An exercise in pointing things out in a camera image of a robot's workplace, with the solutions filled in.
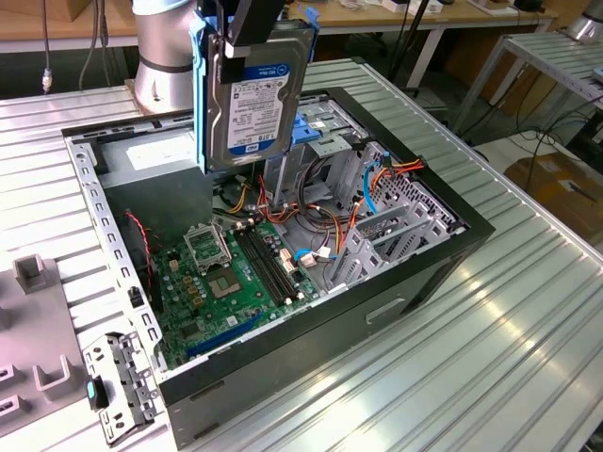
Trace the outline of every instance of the gray fixture block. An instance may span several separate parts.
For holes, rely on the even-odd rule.
[[[0,308],[0,331],[10,328],[10,315],[6,309]]]
[[[84,365],[52,259],[0,272],[0,437],[86,396]]]
[[[42,290],[51,283],[48,270],[38,254],[15,259],[12,271],[24,294]]]
[[[28,408],[27,403],[18,395],[0,400],[0,426],[23,417]]]
[[[23,379],[23,373],[19,372],[12,364],[0,367],[0,390],[7,389]]]
[[[34,365],[33,371],[36,388],[44,393],[48,401],[57,400],[72,393],[82,383],[81,377],[79,378],[73,372],[72,365],[65,355],[60,355],[60,370],[57,372],[46,373],[38,365]]]

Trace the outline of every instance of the wooden table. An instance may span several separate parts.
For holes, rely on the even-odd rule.
[[[319,13],[321,35],[399,31],[404,14],[391,12],[379,6],[351,11],[336,0],[325,4],[303,3]],[[301,14],[294,9],[293,17]],[[128,0],[106,0],[106,17],[109,27],[109,46],[123,47],[137,45],[136,21]],[[430,30],[430,35],[415,65],[408,82],[411,88],[418,87],[433,53],[449,28],[472,28],[510,25],[537,25],[536,31],[546,31],[557,17],[554,11],[542,14],[521,12],[516,16],[491,16],[466,0],[456,0],[453,5],[444,6],[438,14],[426,14],[419,29]],[[409,14],[405,28],[410,27],[413,16]],[[72,23],[49,21],[48,33],[51,50],[83,49],[90,46],[92,30],[92,5],[90,4]],[[0,13],[0,54],[15,52],[38,52],[43,50],[41,19],[39,17],[1,11]]]

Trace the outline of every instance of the aluminum extrusion table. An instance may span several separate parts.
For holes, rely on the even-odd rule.
[[[187,450],[578,450],[603,418],[603,260],[367,65],[313,64],[497,228],[424,306]],[[59,129],[138,114],[126,88],[0,102],[0,260],[58,259],[81,347],[127,331]],[[173,450],[166,413],[118,450]],[[0,450],[106,450],[87,400]]]
[[[506,51],[517,56],[517,61],[500,84],[490,101],[491,104],[495,104],[500,99],[517,77],[524,63],[530,64],[568,89],[567,95],[562,96],[551,108],[554,114],[548,120],[549,123],[562,113],[563,104],[571,92],[583,97],[585,101],[601,99],[603,96],[603,85],[593,78],[593,69],[603,66],[603,43],[582,44],[561,32],[503,36],[486,59],[480,74],[461,104],[459,116],[453,127],[456,133],[459,132],[469,110]],[[595,102],[594,105],[603,107],[603,100]]]

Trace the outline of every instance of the blue pcie slot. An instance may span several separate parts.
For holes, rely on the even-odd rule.
[[[212,337],[211,339],[207,339],[206,341],[203,341],[200,344],[197,344],[196,346],[187,348],[187,356],[191,358],[193,356],[201,355],[206,351],[211,350],[212,348],[221,346],[222,344],[227,343],[231,339],[234,339],[237,336],[240,336],[241,334],[252,330],[253,325],[255,325],[255,323],[260,318],[262,318],[262,315],[263,314],[255,315],[246,322],[241,323],[240,325],[237,325],[236,327],[231,328],[228,331],[221,332],[220,334]]]

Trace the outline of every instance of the black latch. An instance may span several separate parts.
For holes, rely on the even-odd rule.
[[[142,299],[140,289],[138,289],[134,285],[128,289],[128,297],[130,298],[130,302],[132,303],[133,308],[139,308],[144,304],[144,300]]]
[[[106,395],[105,385],[100,375],[95,379],[88,380],[86,392],[88,393],[88,402],[93,410],[97,411],[109,406],[109,398]]]

